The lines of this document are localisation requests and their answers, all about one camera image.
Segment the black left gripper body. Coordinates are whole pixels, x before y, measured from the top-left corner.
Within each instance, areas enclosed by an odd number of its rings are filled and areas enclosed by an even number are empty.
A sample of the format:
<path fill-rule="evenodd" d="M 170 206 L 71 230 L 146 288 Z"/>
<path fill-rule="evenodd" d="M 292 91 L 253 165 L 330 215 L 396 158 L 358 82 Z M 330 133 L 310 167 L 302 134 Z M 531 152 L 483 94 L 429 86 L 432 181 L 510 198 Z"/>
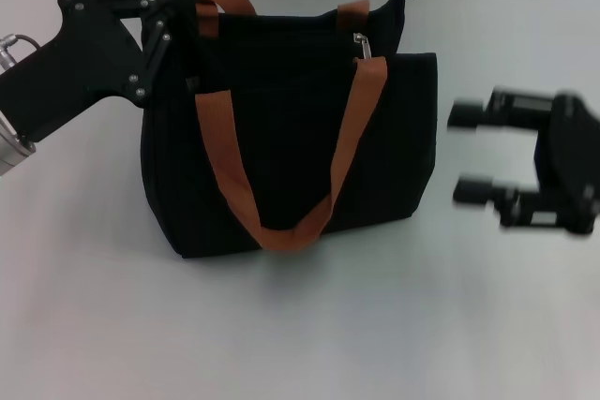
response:
<path fill-rule="evenodd" d="M 57 0 L 62 25 L 55 38 L 1 76 L 1 112 L 18 136 L 39 142 L 102 98 L 134 92 L 142 50 L 122 20 L 86 20 L 83 0 Z"/>

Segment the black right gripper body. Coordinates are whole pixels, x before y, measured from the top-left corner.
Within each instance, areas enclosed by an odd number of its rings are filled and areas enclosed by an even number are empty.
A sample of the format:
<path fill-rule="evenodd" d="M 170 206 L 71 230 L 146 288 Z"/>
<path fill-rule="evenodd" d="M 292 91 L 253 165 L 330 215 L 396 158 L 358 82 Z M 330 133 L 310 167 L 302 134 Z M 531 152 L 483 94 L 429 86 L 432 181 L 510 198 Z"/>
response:
<path fill-rule="evenodd" d="M 591 234 L 599 216 L 599 117 L 580 97 L 554 97 L 535 166 L 543 210 L 556 215 L 554 226 Z"/>

